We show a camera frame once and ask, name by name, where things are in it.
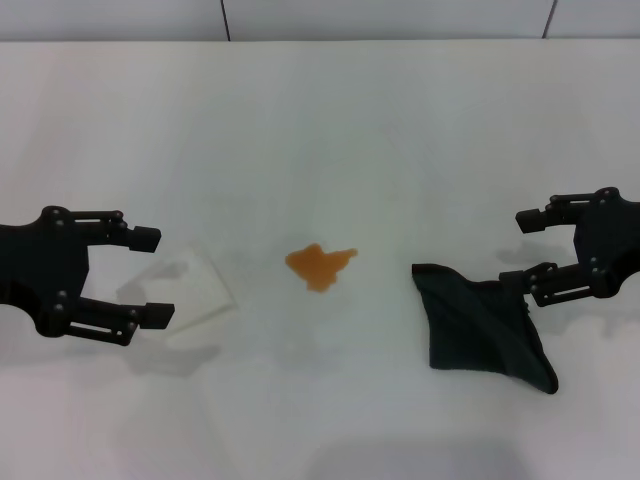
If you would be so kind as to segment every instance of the table surface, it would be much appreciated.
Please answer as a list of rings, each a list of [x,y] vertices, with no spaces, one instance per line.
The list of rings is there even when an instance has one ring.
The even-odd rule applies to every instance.
[[[179,348],[45,339],[3,307],[0,477],[636,478],[637,278],[531,306],[548,396],[431,370],[410,265],[573,263],[569,227],[514,215],[640,200],[638,85],[637,41],[0,44],[2,223],[119,208],[162,242],[92,249],[87,295],[197,242],[237,303]],[[312,242],[359,250],[323,295],[284,263]]]

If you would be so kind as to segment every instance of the tile grout line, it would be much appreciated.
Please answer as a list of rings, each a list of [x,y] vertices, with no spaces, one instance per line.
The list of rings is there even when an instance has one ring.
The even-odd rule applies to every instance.
[[[558,6],[558,0],[553,0],[553,5],[551,5],[551,11],[549,12],[549,18],[547,18],[547,24],[544,26],[544,32],[542,33],[542,38],[547,38],[547,35],[549,34],[549,27],[551,26],[551,21],[553,20],[553,14],[556,13],[557,6]]]
[[[227,32],[227,42],[230,42],[231,35],[229,34],[229,22],[227,22],[227,11],[224,8],[224,0],[220,0],[220,7],[222,8],[222,18],[224,18],[224,29]]]

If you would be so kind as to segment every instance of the black towel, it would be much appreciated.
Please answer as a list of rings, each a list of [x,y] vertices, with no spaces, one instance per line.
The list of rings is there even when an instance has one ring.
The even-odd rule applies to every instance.
[[[545,393],[558,390],[522,295],[440,265],[413,265],[412,274],[429,318],[432,368],[502,373]]]

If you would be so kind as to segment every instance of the orange liquid spill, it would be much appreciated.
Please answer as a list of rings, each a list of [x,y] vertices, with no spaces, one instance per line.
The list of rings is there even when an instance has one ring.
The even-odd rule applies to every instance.
[[[325,292],[338,280],[337,273],[346,267],[351,257],[358,255],[358,250],[342,250],[324,253],[317,243],[309,245],[304,250],[292,252],[285,258],[285,262],[307,282],[307,290]]]

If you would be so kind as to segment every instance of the liquid stain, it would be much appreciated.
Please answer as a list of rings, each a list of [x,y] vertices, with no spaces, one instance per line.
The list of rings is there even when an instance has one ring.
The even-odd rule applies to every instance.
[[[341,250],[324,253],[317,243],[304,250],[292,252],[285,258],[291,270],[307,282],[307,290],[326,292],[338,280],[337,273],[349,264],[351,257],[358,255],[358,250]]]

